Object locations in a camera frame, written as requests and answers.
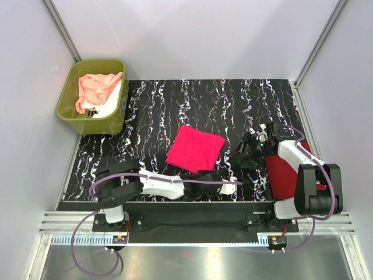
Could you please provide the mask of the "bright pink t shirt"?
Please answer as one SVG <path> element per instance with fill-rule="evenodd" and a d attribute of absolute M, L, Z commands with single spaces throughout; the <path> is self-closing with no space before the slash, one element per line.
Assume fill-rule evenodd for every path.
<path fill-rule="evenodd" d="M 225 139 L 221 136 L 183 125 L 167 152 L 166 163 L 192 173 L 211 171 L 224 144 Z"/>

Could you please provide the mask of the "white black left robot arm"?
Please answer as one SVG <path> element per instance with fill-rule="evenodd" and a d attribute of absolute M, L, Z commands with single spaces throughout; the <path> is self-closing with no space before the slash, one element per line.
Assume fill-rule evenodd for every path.
<path fill-rule="evenodd" d="M 168 176 L 150 172 L 137 160 L 129 159 L 102 168 L 89 188 L 89 195 L 105 214 L 105 224 L 114 231 L 126 223 L 124 203 L 138 195 L 155 195 L 172 201 L 195 201 L 219 194 L 231 195 L 242 183 L 236 177 L 225 180 L 216 170 Z"/>

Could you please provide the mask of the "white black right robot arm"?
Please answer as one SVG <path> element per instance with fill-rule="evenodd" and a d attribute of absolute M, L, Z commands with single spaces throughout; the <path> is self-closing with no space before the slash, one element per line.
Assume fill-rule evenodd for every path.
<path fill-rule="evenodd" d="M 301 144 L 304 134 L 294 139 L 288 131 L 295 128 L 282 122 L 271 121 L 260 131 L 247 131 L 231 156 L 248 154 L 242 169 L 253 170 L 264 158 L 277 156 L 296 173 L 294 195 L 275 201 L 265 216 L 265 226 L 278 231 L 286 220 L 311 218 L 325 221 L 343 210 L 341 169 L 337 164 L 325 163 L 307 151 Z"/>

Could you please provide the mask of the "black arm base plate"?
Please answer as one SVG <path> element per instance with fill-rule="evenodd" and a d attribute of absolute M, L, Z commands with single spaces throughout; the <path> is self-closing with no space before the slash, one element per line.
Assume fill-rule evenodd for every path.
<path fill-rule="evenodd" d="M 125 220 L 94 216 L 95 232 L 129 232 L 132 244 L 248 243 L 256 234 L 297 233 L 298 224 L 275 217 L 272 202 L 127 202 Z"/>

